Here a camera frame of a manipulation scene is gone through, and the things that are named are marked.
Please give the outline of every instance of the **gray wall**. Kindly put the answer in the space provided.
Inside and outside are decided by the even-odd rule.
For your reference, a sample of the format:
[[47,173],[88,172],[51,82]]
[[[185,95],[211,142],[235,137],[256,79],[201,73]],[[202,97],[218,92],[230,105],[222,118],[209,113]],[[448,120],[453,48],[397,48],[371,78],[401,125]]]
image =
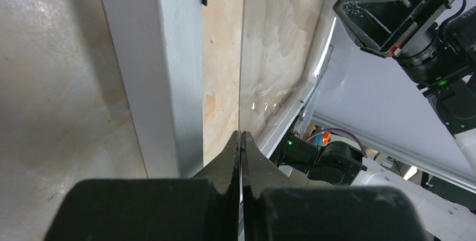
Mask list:
[[[445,12],[438,22],[455,13]],[[468,0],[466,9],[476,5]],[[353,126],[382,140],[464,174],[476,176],[451,135],[392,59],[361,52],[338,21],[328,70],[314,101],[315,112]]]

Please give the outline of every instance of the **green led light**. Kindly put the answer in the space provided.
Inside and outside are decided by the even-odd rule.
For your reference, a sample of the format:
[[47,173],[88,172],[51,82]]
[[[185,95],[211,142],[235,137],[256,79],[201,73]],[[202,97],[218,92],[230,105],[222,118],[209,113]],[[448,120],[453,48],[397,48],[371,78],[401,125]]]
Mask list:
[[448,83],[448,80],[443,80],[438,83],[438,86],[441,87],[442,85],[445,85],[446,83]]

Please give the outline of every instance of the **wooden board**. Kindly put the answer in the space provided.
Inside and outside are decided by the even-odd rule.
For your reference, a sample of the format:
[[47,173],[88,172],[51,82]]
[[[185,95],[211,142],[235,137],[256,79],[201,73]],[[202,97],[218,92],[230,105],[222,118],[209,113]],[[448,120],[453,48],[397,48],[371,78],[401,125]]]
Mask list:
[[238,129],[243,0],[203,7],[203,162],[218,155]]

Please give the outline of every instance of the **white panel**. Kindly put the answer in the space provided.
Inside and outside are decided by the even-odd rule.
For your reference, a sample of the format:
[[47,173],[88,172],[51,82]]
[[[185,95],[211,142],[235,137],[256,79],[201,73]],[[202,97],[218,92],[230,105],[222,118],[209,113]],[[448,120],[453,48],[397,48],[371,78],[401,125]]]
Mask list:
[[455,134],[455,142],[476,172],[476,129]]
[[423,228],[442,241],[469,241],[476,238],[476,216],[466,207],[452,203],[422,187],[404,180],[378,163],[363,159],[361,171],[352,186],[394,187],[413,204]]
[[[476,0],[468,0],[466,9]],[[460,6],[460,0],[454,3]],[[446,11],[441,19],[457,9]],[[366,54],[338,21],[333,54],[319,87],[316,113],[413,151],[420,160],[476,176],[451,135],[393,59]]]
[[150,178],[203,167],[200,0],[103,0]]

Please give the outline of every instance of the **wall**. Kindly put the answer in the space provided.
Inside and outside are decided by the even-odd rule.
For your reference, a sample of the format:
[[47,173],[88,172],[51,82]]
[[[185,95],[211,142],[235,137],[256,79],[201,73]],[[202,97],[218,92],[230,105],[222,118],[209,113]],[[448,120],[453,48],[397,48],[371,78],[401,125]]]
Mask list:
[[203,164],[238,129],[243,0],[208,0],[203,15]]
[[[476,0],[468,0],[466,9],[475,5]],[[394,60],[360,51],[340,21],[331,45],[334,50],[314,99],[315,112],[411,150],[422,160],[476,176],[427,100]]]
[[0,0],[0,240],[87,178],[146,172],[101,0]]

